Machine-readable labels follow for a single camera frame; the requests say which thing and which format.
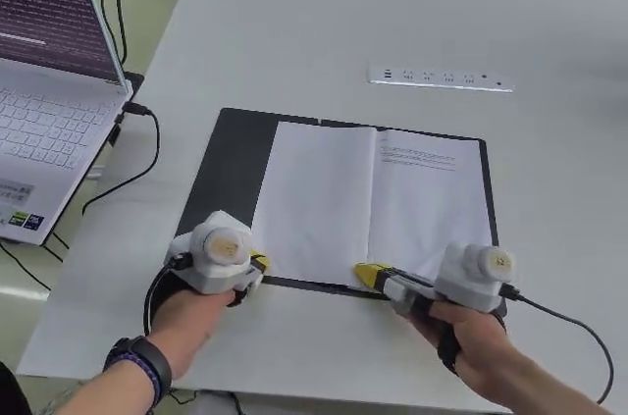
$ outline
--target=power strip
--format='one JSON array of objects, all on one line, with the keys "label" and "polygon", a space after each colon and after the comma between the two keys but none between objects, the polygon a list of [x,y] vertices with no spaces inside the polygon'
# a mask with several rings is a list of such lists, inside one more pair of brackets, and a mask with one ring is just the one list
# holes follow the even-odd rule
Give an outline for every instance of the power strip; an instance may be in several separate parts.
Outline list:
[{"label": "power strip", "polygon": [[371,65],[369,66],[369,81],[376,84],[471,89],[499,93],[514,91],[514,85],[506,78],[482,72],[399,69]]}]

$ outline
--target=wrist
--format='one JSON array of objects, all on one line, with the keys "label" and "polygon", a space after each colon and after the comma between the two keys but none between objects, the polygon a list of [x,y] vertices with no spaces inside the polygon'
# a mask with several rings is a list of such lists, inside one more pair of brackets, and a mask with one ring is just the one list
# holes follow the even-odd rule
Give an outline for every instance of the wrist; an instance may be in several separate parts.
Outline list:
[{"label": "wrist", "polygon": [[151,396],[155,395],[153,380],[134,361],[129,361],[128,359],[116,361],[107,369],[107,374],[113,374],[116,377],[119,377],[119,374],[127,374],[133,379],[134,384],[138,384],[141,381],[139,389],[142,392],[150,393]]},{"label": "wrist", "polygon": [[128,361],[144,372],[154,388],[153,406],[170,390],[173,371],[162,350],[145,337],[121,338],[109,351],[103,371]]},{"label": "wrist", "polygon": [[514,413],[544,413],[537,403],[547,376],[535,361],[516,351],[495,373],[502,405]]}]

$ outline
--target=white paper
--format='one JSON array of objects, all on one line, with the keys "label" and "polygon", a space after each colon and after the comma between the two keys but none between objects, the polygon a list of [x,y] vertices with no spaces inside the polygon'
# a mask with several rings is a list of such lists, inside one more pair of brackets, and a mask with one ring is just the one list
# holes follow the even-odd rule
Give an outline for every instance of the white paper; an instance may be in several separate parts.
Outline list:
[{"label": "white paper", "polygon": [[377,132],[280,123],[253,217],[270,275],[359,285]]},{"label": "white paper", "polygon": [[452,242],[491,244],[477,140],[378,135],[369,259],[433,280]]}]

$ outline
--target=laptop screen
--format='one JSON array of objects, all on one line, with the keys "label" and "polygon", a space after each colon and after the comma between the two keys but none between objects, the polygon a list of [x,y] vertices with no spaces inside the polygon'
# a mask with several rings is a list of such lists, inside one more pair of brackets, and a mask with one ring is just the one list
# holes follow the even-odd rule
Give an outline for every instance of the laptop screen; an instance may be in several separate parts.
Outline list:
[{"label": "laptop screen", "polygon": [[0,0],[0,58],[118,81],[91,0]]}]

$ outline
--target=hand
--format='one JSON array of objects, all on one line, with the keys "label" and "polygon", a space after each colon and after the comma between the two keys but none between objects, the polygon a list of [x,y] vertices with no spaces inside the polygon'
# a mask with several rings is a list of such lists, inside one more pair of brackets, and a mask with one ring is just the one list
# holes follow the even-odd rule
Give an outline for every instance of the hand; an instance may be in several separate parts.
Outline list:
[{"label": "hand", "polygon": [[225,306],[233,301],[232,290],[215,295],[183,290],[159,308],[148,340],[166,356],[173,380],[187,372],[196,352],[216,330]]},{"label": "hand", "polygon": [[455,363],[460,379],[483,398],[507,406],[504,377],[526,371],[534,363],[510,343],[497,319],[446,302],[435,302],[430,317],[411,323],[434,347],[439,344],[442,322],[452,324],[462,348]]}]

